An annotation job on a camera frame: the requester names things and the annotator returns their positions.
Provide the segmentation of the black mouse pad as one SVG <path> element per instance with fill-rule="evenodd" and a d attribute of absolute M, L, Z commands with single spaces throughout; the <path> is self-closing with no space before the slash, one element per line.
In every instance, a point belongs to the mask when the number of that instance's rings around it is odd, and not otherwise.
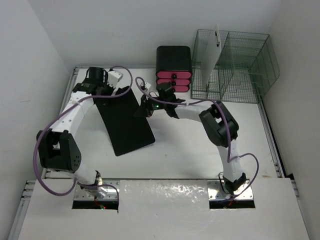
<path fill-rule="evenodd" d="M 120 97 L 97 98 L 95 105 L 117 157 L 155 143 L 147 119 L 135 116 L 139 104 L 131 89 Z"/>

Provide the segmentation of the pink top drawer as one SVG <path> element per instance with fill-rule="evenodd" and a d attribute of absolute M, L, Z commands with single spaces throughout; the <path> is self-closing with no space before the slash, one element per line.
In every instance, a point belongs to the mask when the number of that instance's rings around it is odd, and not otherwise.
<path fill-rule="evenodd" d="M 172 79 L 173 75 L 176 76 L 176 79 L 189 79 L 192 76 L 189 71 L 159 71 L 156 73 L 159 79 Z"/>

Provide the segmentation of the pink bottom drawer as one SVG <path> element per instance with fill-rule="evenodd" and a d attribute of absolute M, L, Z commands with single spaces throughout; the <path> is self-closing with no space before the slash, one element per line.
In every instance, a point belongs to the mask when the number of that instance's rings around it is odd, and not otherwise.
<path fill-rule="evenodd" d="M 160 84 L 156 87 L 156 90 L 160 95 L 172 95 L 175 93 L 186 93 L 188 92 L 190 87 L 187 86 L 171 86 L 167 84 Z"/>

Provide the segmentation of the transparent clipboard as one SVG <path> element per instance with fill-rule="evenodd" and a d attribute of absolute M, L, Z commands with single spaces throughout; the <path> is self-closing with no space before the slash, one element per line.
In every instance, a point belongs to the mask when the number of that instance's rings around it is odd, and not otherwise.
<path fill-rule="evenodd" d="M 216 23 L 209 34 L 208 41 L 201 58 L 200 71 L 202 86 L 206 87 L 209 83 L 211 73 L 219 59 L 222 51 L 219 26 Z"/>

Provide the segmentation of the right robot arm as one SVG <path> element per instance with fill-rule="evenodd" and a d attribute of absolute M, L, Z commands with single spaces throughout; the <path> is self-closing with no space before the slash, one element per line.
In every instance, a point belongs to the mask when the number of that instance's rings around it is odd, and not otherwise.
<path fill-rule="evenodd" d="M 187 119 L 202 123 L 209 140 L 218 148 L 223 166 L 224 189 L 233 194 L 245 181 L 237 150 L 239 125 L 220 101 L 214 101 L 209 107 L 199 102 L 186 102 L 177 98 L 175 90 L 167 83 L 157 87 L 158 97 L 143 92 L 140 106 L 134 113 L 136 117 L 149 118 L 156 110 L 165 110 L 175 119 Z"/>

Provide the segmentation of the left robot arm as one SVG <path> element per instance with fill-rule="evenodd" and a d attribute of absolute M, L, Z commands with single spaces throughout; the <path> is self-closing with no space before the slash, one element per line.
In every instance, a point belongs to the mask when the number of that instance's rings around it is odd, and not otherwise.
<path fill-rule="evenodd" d="M 33 169 L 40 185 L 50 194 L 62 197 L 71 193 L 58 193 L 50 189 L 42 180 L 37 163 L 54 172 L 60 172 L 73 179 L 87 191 L 99 191 L 102 178 L 99 171 L 89 168 L 82 162 L 82 154 L 75 141 L 77 130 L 88 110 L 98 99 L 114 99 L 129 92 L 114 94 L 123 74 L 111 67 L 89 67 L 82 82 L 77 83 L 70 94 L 63 111 L 52 120 L 36 137 L 33 151 Z"/>

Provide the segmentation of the black drawer cabinet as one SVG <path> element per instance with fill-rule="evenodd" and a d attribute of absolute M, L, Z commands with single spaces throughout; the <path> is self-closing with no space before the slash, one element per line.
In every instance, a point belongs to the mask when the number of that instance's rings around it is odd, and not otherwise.
<path fill-rule="evenodd" d="M 156 49 L 156 66 L 155 75 L 161 71 L 179 71 L 190 72 L 189 78 L 191 84 L 192 72 L 192 58 L 191 49 L 184 45 L 161 45 Z"/>

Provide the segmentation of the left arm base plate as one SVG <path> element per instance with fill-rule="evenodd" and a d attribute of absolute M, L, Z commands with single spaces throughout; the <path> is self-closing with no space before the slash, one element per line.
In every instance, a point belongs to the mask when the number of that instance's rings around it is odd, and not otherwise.
<path fill-rule="evenodd" d="M 94 198 L 100 201 L 114 201 L 118 199 L 120 192 L 120 181 L 114 179 L 102 179 L 99 185 L 107 185 L 96 189 L 85 189 L 77 185 L 74 192 L 75 201 L 93 201 Z"/>

